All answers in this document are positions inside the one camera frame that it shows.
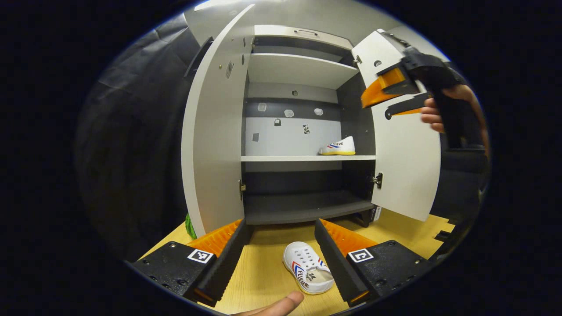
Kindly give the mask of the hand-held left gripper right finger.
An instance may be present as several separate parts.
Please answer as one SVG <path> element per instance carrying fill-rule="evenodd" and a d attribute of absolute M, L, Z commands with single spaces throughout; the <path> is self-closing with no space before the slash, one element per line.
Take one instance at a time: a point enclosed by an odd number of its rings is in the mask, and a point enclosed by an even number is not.
<path fill-rule="evenodd" d="M 314 235 L 350 308 L 385 298 L 433 268 L 396 240 L 377 243 L 324 219 L 316 220 Z"/>

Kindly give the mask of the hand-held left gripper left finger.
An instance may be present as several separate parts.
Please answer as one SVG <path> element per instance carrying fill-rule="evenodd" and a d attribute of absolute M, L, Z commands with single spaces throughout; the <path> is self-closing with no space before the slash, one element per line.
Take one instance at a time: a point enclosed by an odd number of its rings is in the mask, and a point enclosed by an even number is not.
<path fill-rule="evenodd" d="M 188 244 L 167 242 L 132 267 L 170 292 L 215 307 L 250 237 L 246 220 L 239 219 Z"/>

